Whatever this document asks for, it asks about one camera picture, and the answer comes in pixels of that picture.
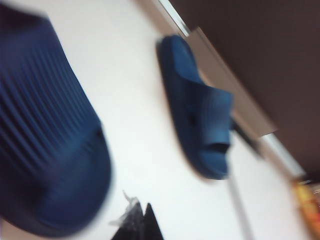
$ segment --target navy blue slipper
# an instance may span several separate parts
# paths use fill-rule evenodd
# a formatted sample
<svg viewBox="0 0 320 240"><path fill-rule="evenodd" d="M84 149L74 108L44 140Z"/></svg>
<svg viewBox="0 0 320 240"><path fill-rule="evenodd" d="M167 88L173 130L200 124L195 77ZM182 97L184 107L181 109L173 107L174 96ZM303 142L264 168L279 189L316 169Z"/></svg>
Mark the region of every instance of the navy blue slipper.
<svg viewBox="0 0 320 240"><path fill-rule="evenodd" d="M204 84L181 37L165 37L157 51L173 122L188 160L206 178L225 178L232 95Z"/></svg>
<svg viewBox="0 0 320 240"><path fill-rule="evenodd" d="M0 4L0 53L0 216L33 234L72 234L109 189L101 122L48 19Z"/></svg>

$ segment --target dark ceiling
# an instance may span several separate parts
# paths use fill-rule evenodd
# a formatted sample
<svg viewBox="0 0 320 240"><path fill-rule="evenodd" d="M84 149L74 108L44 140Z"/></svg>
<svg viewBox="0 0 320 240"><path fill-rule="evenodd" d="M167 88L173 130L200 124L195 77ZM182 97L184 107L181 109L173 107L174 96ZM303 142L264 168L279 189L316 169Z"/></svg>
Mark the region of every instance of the dark ceiling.
<svg viewBox="0 0 320 240"><path fill-rule="evenodd" d="M170 2L203 30L300 165L320 172L320 1Z"/></svg>

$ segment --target white wall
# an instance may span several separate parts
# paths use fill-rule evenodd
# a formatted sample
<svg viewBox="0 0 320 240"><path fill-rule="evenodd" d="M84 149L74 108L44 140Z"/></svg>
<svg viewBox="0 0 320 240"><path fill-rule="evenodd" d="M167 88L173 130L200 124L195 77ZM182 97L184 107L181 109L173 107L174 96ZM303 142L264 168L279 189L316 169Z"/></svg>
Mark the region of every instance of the white wall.
<svg viewBox="0 0 320 240"><path fill-rule="evenodd" d="M200 178L180 149L155 52L163 28L149 20L144 1L10 2L48 14L108 141L112 188L95 220L66 239L110 239L125 190L143 207L152 204L166 240L244 240L228 182ZM307 239L286 181L236 135L229 158L256 239ZM43 238L5 222L3 239Z"/></svg>

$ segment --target slide sandal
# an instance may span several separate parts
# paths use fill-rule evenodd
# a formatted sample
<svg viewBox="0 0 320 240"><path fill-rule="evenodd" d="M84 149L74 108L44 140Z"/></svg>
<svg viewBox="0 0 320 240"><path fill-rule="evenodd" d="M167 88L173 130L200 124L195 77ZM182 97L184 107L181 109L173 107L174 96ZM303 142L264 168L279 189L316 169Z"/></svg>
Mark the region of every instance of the slide sandal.
<svg viewBox="0 0 320 240"><path fill-rule="evenodd" d="M189 162L208 179L225 178L232 95L204 84L180 36L165 37L157 51L174 126Z"/></svg>
<svg viewBox="0 0 320 240"><path fill-rule="evenodd" d="M0 53L0 217L70 235L110 186L101 122L47 18L0 3Z"/></svg>

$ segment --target black object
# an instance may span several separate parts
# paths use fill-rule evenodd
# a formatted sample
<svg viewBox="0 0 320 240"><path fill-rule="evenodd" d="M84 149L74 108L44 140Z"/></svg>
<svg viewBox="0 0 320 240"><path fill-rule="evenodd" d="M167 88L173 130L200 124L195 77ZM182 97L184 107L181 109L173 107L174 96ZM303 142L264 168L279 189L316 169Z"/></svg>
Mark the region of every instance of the black object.
<svg viewBox="0 0 320 240"><path fill-rule="evenodd" d="M164 240L151 204L143 216L140 203L136 203L112 240Z"/></svg>
<svg viewBox="0 0 320 240"><path fill-rule="evenodd" d="M110 179L100 120L50 21L0 4L0 216L34 234L72 234Z"/></svg>

